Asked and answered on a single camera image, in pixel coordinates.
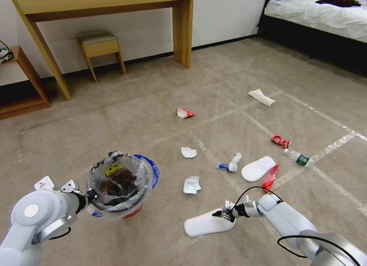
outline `red plastic bag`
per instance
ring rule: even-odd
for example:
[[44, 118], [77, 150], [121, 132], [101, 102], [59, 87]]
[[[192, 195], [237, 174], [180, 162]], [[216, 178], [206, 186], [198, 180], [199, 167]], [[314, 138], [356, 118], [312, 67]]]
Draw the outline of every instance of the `red plastic bag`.
[[271, 186], [273, 185], [273, 182], [275, 181], [275, 176], [276, 173], [278, 172], [278, 168], [279, 165], [275, 165], [274, 167], [272, 167], [269, 172], [268, 175], [265, 177], [265, 180], [263, 182], [263, 187], [267, 188], [267, 189], [271, 189]]

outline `smiley face sticker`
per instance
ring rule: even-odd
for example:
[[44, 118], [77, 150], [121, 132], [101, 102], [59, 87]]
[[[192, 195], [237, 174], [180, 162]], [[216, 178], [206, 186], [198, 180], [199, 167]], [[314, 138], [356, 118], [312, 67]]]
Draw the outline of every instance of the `smiley face sticker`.
[[106, 174], [106, 176], [110, 176], [118, 172], [120, 169], [122, 169], [122, 164], [116, 163], [106, 168], [104, 173]]

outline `red wrapper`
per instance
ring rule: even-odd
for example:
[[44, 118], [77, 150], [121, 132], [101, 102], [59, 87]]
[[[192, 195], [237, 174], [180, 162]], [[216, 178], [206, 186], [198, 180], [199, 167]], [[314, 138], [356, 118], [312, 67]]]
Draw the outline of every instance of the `red wrapper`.
[[290, 140], [282, 140], [282, 137], [278, 134], [275, 134], [272, 139], [271, 139], [274, 143], [277, 143], [281, 146], [283, 146], [284, 148], [289, 148], [289, 145], [291, 143]]
[[273, 182], [276, 179], [275, 176], [276, 176], [276, 173], [278, 172], [278, 168], [279, 168], [279, 165], [276, 165], [269, 170], [268, 175], [265, 177], [265, 180], [263, 182], [264, 188], [267, 188], [269, 190], [271, 189], [271, 186], [273, 185]]
[[181, 117], [183, 119], [194, 116], [195, 113], [188, 111], [187, 109], [180, 107], [178, 109], [176, 109], [176, 114], [178, 117]]

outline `wooden table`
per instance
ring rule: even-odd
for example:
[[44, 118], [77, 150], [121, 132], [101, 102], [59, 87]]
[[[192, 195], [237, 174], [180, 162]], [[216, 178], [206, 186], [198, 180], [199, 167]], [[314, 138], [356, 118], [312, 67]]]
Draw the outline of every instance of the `wooden table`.
[[172, 7], [174, 59], [191, 66], [193, 0], [12, 0], [67, 100], [68, 86], [37, 22]]

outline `water bottle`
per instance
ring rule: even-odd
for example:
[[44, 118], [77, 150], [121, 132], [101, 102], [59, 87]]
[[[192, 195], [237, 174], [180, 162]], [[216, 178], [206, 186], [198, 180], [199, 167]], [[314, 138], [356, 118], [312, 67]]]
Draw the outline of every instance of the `water bottle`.
[[289, 149], [284, 149], [283, 152], [302, 166], [306, 165], [310, 161], [310, 158], [297, 151], [290, 151]]

